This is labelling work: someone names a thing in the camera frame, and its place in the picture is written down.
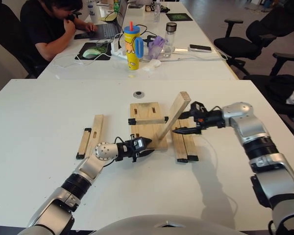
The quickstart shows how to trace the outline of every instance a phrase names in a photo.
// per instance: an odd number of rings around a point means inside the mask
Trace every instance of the mouse pad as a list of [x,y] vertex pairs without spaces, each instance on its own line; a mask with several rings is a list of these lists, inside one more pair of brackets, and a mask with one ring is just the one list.
[[110,43],[85,43],[82,49],[78,53],[78,57],[80,60],[95,60],[97,57],[98,59],[96,60],[110,60],[109,56],[106,55],[98,55],[95,56],[94,58],[87,59],[83,57],[83,53],[88,50],[88,49],[95,49],[97,51],[100,51],[101,53],[106,53],[107,55],[111,55],[111,44]]
[[167,13],[170,21],[193,21],[186,13]]

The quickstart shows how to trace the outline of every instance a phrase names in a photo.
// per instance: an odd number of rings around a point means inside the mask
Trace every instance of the man's hand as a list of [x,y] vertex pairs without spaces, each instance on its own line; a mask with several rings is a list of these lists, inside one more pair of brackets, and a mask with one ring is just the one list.
[[75,24],[70,20],[63,20],[63,25],[65,32],[74,35],[75,34]]
[[97,26],[91,22],[88,22],[85,25],[85,31],[86,32],[90,32],[90,31],[95,32],[95,31],[97,31]]

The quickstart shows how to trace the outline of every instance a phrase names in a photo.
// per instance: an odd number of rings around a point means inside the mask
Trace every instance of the yellow cup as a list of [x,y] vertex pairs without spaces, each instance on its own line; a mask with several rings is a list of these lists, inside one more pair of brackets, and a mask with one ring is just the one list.
[[129,26],[125,27],[124,36],[128,68],[137,70],[139,69],[139,59],[144,55],[144,42],[140,37],[139,27],[133,26],[132,31],[130,31]]

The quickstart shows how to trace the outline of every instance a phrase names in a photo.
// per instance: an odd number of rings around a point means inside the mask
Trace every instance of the wooden plank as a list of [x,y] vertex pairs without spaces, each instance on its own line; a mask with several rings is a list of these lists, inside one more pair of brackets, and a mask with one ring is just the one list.
[[135,125],[149,125],[149,124],[165,124],[165,117],[151,117],[151,118],[135,118]]
[[100,135],[101,135],[101,130],[102,130],[102,123],[103,123],[103,115],[95,115],[94,118],[94,124],[92,127],[92,131],[90,133],[88,145],[87,145],[87,150],[85,157],[90,157],[93,152],[94,148],[96,147],[97,144],[99,144],[100,141]]
[[80,159],[85,158],[86,149],[87,149],[87,145],[88,145],[91,131],[92,131],[91,128],[85,128],[83,136],[82,136],[82,140],[81,140],[79,148],[78,148],[76,159],[80,160]]
[[[171,130],[175,130],[177,128],[180,128],[180,123],[178,120],[176,120],[173,123]],[[186,148],[184,145],[183,135],[177,134],[174,132],[171,132],[171,134],[172,134],[172,140],[173,140],[173,145],[174,145],[174,149],[175,149],[176,160],[180,163],[187,163],[188,158],[187,158]]]
[[[135,119],[159,119],[163,118],[157,102],[130,104],[130,117]],[[131,133],[135,137],[142,136],[149,138],[152,142],[147,149],[166,150],[168,148],[167,139],[158,141],[157,132],[164,124],[131,125]]]
[[[179,120],[179,122],[181,127],[190,127],[189,119],[181,119]],[[188,160],[198,161],[198,154],[197,154],[193,136],[192,135],[182,135],[182,136],[183,136]]]
[[187,94],[187,92],[180,92],[177,95],[177,97],[175,98],[175,101],[173,102],[173,105],[171,106],[169,110],[168,122],[157,133],[159,140],[162,140],[163,137],[166,136],[167,132],[171,130],[172,125],[174,125],[175,121],[178,119],[178,117],[181,115],[181,113],[184,111],[184,109],[190,102],[191,102],[191,98]]

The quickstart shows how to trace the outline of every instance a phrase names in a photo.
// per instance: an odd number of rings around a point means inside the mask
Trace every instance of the white tabletop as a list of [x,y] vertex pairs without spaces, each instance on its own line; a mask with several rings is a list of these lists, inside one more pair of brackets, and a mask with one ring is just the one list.
[[[187,13],[182,3],[164,2],[165,6],[171,9],[169,13]],[[133,21],[134,24],[144,24],[151,31],[162,37],[165,36],[166,23],[169,22],[165,13],[160,14],[160,22],[153,22],[153,12],[145,12],[143,16],[132,16],[128,12],[126,14],[123,27],[129,25]],[[87,66],[73,64],[74,55],[83,47],[84,43],[90,42],[88,39],[72,40],[70,45],[49,64],[45,71],[39,76],[39,79],[153,79],[153,80],[235,80],[236,75],[229,68],[224,60],[215,51],[213,44],[208,40],[203,31],[199,28],[195,21],[176,22],[177,31],[174,40],[176,48],[187,49],[189,44],[210,46],[213,48],[212,53],[196,52],[203,61],[177,61],[163,62],[154,72],[146,72],[142,69],[129,71],[127,61],[119,57],[112,57],[109,61],[85,61]],[[172,55],[172,59],[189,58],[187,55]]]
[[[145,97],[136,99],[135,91]],[[85,127],[104,114],[102,141],[129,139],[130,103],[168,110],[179,91],[207,109],[253,105],[278,150],[294,168],[294,136],[250,81],[11,80],[0,92],[0,225],[25,227],[80,162]],[[177,214],[236,230],[262,230],[270,209],[257,202],[248,158],[232,128],[209,128],[194,140],[199,162],[177,164],[169,149],[105,168],[74,213],[73,229],[96,230],[142,214]]]

